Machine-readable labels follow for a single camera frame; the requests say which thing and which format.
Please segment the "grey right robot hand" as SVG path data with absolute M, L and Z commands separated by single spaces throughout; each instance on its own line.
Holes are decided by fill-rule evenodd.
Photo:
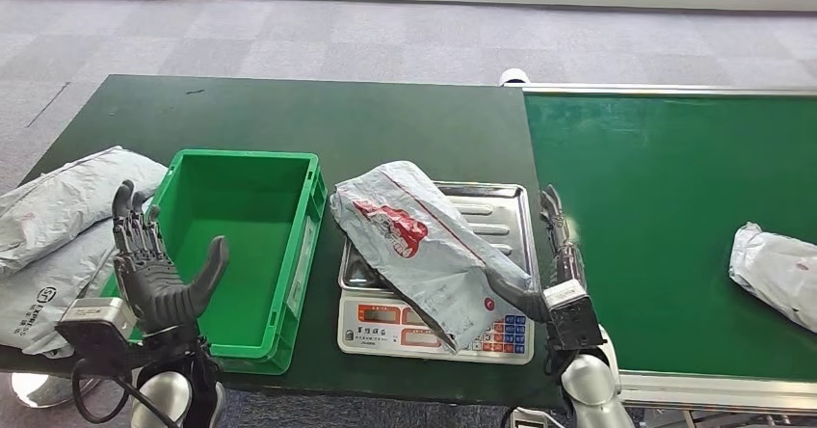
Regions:
M 582 256 L 571 238 L 567 214 L 554 185 L 547 185 L 541 192 L 540 207 L 553 254 L 550 277 L 546 281 L 532 277 L 522 283 L 487 268 L 488 285 L 499 297 L 535 322 L 595 322 L 597 318 L 587 292 Z

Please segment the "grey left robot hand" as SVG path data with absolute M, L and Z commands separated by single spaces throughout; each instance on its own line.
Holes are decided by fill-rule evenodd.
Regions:
M 138 328 L 153 334 L 195 324 L 206 311 L 229 261 L 224 236 L 214 237 L 196 278 L 186 283 L 167 253 L 158 224 L 160 207 L 143 211 L 146 196 L 125 179 L 112 202 L 114 269 L 119 292 L 136 316 Z

